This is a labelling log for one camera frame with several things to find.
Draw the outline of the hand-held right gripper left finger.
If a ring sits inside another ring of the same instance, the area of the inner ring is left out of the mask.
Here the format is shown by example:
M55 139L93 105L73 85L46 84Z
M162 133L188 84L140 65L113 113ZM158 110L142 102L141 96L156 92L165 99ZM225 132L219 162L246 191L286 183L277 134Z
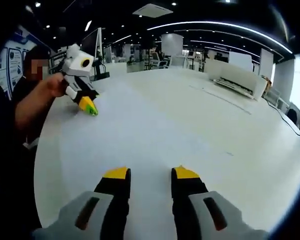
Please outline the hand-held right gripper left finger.
M85 191L61 208L60 240L122 240L129 214L131 169L108 170L94 191Z

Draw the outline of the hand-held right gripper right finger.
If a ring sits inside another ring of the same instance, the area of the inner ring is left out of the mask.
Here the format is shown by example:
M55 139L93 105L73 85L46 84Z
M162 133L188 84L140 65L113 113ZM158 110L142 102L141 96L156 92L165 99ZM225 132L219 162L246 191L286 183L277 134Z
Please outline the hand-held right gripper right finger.
M179 240L241 240L241 211L182 165L171 169L172 213Z

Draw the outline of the person's left hand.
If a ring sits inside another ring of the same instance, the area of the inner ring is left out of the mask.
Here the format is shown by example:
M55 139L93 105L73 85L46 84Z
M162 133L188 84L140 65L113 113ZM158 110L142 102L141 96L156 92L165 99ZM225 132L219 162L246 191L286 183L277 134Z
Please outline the person's left hand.
M43 81L44 92L51 98L64 96L67 86L64 75L60 72L48 76Z

